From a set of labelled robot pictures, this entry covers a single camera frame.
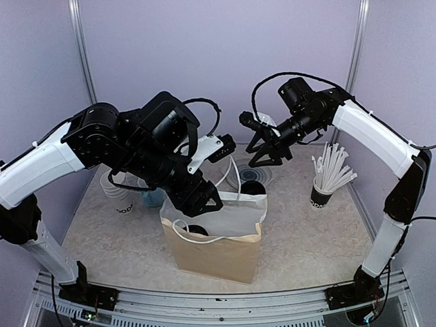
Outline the brown paper bag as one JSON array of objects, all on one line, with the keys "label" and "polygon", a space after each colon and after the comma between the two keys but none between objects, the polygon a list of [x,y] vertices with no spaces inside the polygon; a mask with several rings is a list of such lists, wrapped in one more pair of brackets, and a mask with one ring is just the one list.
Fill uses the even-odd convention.
[{"label": "brown paper bag", "polygon": [[[238,191],[220,191],[219,211],[188,217],[165,200],[160,209],[161,225],[179,270],[206,277],[250,284],[256,274],[262,223],[268,209],[267,195],[240,191],[241,181],[234,159]],[[188,225],[202,226],[208,236],[186,232]]]}]

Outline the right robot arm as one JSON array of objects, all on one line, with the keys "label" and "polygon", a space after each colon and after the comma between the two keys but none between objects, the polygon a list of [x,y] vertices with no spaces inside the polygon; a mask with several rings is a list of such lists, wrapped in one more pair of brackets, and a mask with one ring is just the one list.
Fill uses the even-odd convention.
[{"label": "right robot arm", "polygon": [[384,218],[357,281],[351,283],[349,297],[363,302],[375,291],[372,278],[381,275],[398,251],[399,243],[418,208],[426,188],[431,166],[431,152],[406,140],[374,114],[364,109],[343,87],[328,82],[323,91],[313,90],[308,75],[290,72],[290,79],[279,87],[278,94],[290,112],[282,123],[262,118],[256,104],[260,87],[272,78],[259,82],[251,94],[251,110],[239,116],[241,125],[254,132],[246,148],[253,157],[251,167],[280,166],[292,158],[290,147],[301,143],[313,132],[335,127],[366,148],[393,175],[392,191],[384,202]]}]

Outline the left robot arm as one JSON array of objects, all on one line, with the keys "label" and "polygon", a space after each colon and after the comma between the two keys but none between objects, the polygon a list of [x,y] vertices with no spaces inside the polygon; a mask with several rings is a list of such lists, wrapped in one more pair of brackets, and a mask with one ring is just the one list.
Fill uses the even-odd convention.
[{"label": "left robot arm", "polygon": [[223,141],[198,136],[199,121],[187,103],[162,91],[144,107],[119,112],[100,102],[65,119],[29,150],[1,166],[1,237],[30,252],[82,303],[95,297],[85,267],[68,258],[49,234],[35,192],[51,182],[104,164],[110,174],[141,178],[146,190],[162,189],[189,217],[223,206],[200,166],[217,161]]}]

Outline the black lid stack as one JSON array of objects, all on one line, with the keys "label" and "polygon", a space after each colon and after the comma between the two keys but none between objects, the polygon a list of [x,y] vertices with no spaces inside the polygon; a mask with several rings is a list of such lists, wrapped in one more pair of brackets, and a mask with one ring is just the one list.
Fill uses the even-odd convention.
[{"label": "black lid stack", "polygon": [[266,188],[258,181],[246,181],[241,185],[241,193],[248,195],[266,195]]}]

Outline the blue ceramic mug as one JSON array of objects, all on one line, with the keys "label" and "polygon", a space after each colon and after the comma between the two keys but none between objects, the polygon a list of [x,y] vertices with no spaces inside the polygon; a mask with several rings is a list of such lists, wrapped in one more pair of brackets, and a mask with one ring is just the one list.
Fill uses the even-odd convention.
[{"label": "blue ceramic mug", "polygon": [[158,208],[164,202],[164,192],[161,189],[142,192],[142,203],[147,208]]}]

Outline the black cup of straws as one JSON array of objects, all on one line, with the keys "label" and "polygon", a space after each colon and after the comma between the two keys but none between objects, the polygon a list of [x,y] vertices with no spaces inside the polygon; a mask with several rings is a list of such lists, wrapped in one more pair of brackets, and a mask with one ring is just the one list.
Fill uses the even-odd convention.
[{"label": "black cup of straws", "polygon": [[311,157],[315,176],[309,203],[314,209],[323,209],[336,190],[358,177],[352,168],[345,165],[348,157],[349,153],[339,143],[325,143],[322,155]]}]

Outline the white paper cup stack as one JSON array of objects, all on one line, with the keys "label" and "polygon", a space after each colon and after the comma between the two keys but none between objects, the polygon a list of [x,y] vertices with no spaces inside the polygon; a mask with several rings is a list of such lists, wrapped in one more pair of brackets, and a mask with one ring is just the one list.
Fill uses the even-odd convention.
[{"label": "white paper cup stack", "polygon": [[133,211],[134,200],[131,191],[113,185],[108,177],[110,171],[102,174],[99,184],[103,189],[105,196],[110,200],[111,206],[117,214],[128,215]]}]

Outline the right aluminium frame post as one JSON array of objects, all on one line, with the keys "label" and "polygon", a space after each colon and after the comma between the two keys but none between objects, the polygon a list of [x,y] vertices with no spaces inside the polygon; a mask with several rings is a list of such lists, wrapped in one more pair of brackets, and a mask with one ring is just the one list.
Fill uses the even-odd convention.
[{"label": "right aluminium frame post", "polygon": [[345,90],[348,91],[349,93],[353,93],[354,86],[358,76],[358,68],[360,65],[360,58],[364,46],[364,38],[367,29],[369,8],[370,8],[369,0],[360,1],[351,61],[349,64],[349,69],[345,82]]}]

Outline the aluminium frame post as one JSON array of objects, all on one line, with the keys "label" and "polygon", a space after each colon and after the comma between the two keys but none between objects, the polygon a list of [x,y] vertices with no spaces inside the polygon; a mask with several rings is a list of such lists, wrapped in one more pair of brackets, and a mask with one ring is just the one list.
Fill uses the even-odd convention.
[{"label": "aluminium frame post", "polygon": [[80,14],[80,2],[79,0],[68,0],[67,2],[87,95],[90,103],[95,104],[97,102],[97,95],[95,92],[95,85],[93,82],[93,77],[87,55],[84,29],[82,26],[82,19]]},{"label": "aluminium frame post", "polygon": [[369,0],[360,1],[351,61],[349,64],[349,69],[345,82],[345,90],[348,91],[349,93],[353,93],[354,86],[358,76],[358,68],[360,65],[360,58],[364,46],[364,38],[367,29],[369,8],[370,8]]}]

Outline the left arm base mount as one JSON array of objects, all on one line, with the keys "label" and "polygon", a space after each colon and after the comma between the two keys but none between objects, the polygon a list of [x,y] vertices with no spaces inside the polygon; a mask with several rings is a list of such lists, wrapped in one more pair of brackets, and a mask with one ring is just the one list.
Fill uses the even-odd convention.
[{"label": "left arm base mount", "polygon": [[76,262],[78,274],[72,284],[60,283],[59,297],[95,309],[114,311],[119,291],[112,287],[100,286],[87,281],[87,269]]}]

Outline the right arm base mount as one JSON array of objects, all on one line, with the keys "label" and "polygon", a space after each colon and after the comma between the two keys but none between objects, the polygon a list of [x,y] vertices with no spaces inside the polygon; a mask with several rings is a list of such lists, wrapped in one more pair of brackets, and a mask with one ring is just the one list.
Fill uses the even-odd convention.
[{"label": "right arm base mount", "polygon": [[379,276],[368,275],[362,266],[358,267],[352,282],[327,288],[325,295],[330,310],[359,305],[385,296]]}]

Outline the left aluminium frame post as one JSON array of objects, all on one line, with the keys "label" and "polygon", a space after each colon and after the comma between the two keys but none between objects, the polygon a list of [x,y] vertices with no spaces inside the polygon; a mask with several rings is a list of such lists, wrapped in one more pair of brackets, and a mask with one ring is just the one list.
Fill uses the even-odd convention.
[{"label": "left aluminium frame post", "polygon": [[97,95],[95,92],[95,85],[93,82],[93,77],[87,55],[84,29],[82,26],[82,19],[80,14],[80,2],[79,0],[68,0],[67,2],[87,95],[90,103],[95,104],[97,102]]}]

